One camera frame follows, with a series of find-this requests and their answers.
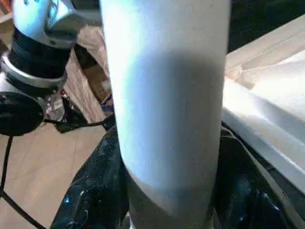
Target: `black plastic bag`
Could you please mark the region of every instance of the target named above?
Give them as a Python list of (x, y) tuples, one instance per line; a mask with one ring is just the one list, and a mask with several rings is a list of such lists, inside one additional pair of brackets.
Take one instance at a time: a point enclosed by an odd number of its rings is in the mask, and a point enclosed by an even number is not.
[(116, 127), (74, 177), (51, 229), (119, 229), (128, 199)]

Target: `black cable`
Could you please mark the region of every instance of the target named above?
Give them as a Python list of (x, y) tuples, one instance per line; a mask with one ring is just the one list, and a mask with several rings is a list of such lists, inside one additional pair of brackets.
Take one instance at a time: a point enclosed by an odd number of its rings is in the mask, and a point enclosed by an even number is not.
[(46, 229), (39, 222), (34, 220), (28, 213), (26, 213), (12, 198), (9, 197), (9, 195), (4, 190), (0, 190), (0, 195), (17, 213), (19, 213), (19, 215), (21, 215), (31, 225), (37, 229)]
[(6, 180), (6, 174), (8, 170), (8, 163), (9, 163), (9, 157), (10, 157), (10, 148), (11, 144), (13, 142), (13, 137), (10, 136), (8, 139), (8, 143), (6, 145), (5, 149), (5, 156), (3, 161), (3, 169), (2, 169), (2, 178), (1, 178), (1, 184), (0, 184), (0, 198), (2, 197), (19, 215), (21, 215), (25, 220), (27, 220), (31, 225), (38, 229), (46, 229), (44, 226), (42, 226), (39, 222), (34, 220), (28, 213), (26, 213), (12, 198), (9, 197), (9, 195), (4, 191), (5, 186), (5, 180)]
[(102, 125), (105, 128), (105, 130), (108, 131), (113, 125), (115, 125), (115, 116), (114, 116), (114, 114), (112, 114), (112, 115), (108, 116), (107, 118), (105, 118), (101, 122), (88, 123), (88, 124), (75, 124), (75, 123), (60, 122), (60, 121), (55, 121), (55, 120), (50, 120), (50, 119), (45, 119), (44, 122), (55, 124), (55, 125), (72, 126), (72, 127), (75, 127), (75, 128)]
[(10, 136), (8, 143), (6, 145), (5, 149), (5, 155), (4, 155), (4, 161), (3, 161), (3, 169), (2, 169), (2, 178), (1, 178), (1, 184), (0, 184), (0, 190), (4, 190), (5, 180), (6, 180), (6, 174), (8, 171), (8, 163), (9, 163), (9, 156), (10, 156), (10, 148), (11, 144), (13, 142), (13, 137)]

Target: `white pipe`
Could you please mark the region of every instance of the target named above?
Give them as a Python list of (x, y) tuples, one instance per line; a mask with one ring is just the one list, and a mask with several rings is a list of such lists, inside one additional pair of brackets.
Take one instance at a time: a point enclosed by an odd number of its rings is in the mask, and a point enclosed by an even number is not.
[(210, 226), (229, 0), (101, 0), (137, 229)]

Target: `white plastic part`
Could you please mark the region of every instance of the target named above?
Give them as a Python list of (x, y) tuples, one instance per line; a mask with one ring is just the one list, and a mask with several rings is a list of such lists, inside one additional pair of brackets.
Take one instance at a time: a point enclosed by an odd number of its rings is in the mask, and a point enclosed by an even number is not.
[(100, 0), (137, 229), (211, 227), (229, 0)]

